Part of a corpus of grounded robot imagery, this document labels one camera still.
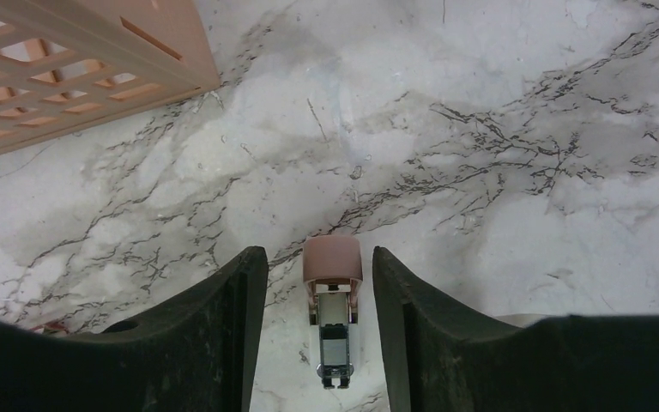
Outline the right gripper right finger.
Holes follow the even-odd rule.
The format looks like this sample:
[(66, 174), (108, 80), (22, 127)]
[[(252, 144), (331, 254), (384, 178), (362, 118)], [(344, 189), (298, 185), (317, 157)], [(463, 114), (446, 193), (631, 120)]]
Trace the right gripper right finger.
[(544, 318), (516, 327), (372, 256), (394, 411), (659, 411), (659, 316)]

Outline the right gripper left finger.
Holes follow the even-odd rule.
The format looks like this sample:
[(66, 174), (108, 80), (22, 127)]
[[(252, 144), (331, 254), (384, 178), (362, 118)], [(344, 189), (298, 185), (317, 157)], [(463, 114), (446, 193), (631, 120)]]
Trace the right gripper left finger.
[(101, 333), (0, 322), (0, 411), (246, 411), (269, 274), (250, 246), (209, 278)]

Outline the pink white small stapler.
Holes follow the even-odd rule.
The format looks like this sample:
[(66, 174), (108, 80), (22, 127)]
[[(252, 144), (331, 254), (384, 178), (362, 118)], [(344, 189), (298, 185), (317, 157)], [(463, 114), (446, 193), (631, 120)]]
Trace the pink white small stapler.
[(354, 374), (351, 326), (359, 321), (364, 280), (360, 242), (346, 235), (309, 238), (302, 250), (308, 318), (318, 329), (317, 375), (326, 390), (347, 389)]

